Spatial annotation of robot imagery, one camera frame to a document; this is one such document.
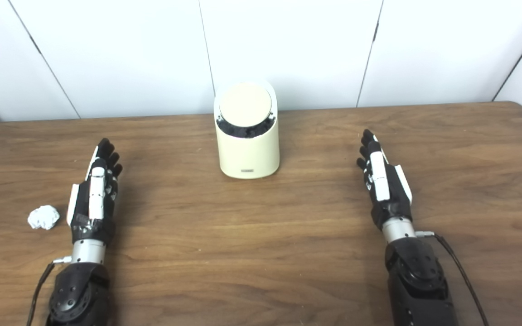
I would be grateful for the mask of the black and white left hand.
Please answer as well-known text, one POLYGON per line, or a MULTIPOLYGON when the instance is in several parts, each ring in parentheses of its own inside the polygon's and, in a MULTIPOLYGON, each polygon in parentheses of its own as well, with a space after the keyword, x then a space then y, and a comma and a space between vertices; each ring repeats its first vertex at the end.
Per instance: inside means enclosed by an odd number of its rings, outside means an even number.
POLYGON ((67 211, 73 243, 99 240, 109 245, 114 238, 118 177, 123 170, 119 159, 114 144, 103 138, 95 147, 84 181, 73 184, 67 211))

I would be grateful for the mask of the black and white right hand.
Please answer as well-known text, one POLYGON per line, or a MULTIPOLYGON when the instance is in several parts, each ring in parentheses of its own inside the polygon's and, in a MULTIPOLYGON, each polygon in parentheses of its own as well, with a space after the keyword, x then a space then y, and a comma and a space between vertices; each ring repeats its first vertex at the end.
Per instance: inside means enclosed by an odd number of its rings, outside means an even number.
POLYGON ((357 166, 364 173, 374 225, 381 230, 390 219, 413 221, 412 192, 403 169, 389 163, 381 143, 368 129, 361 136, 360 155, 357 166))

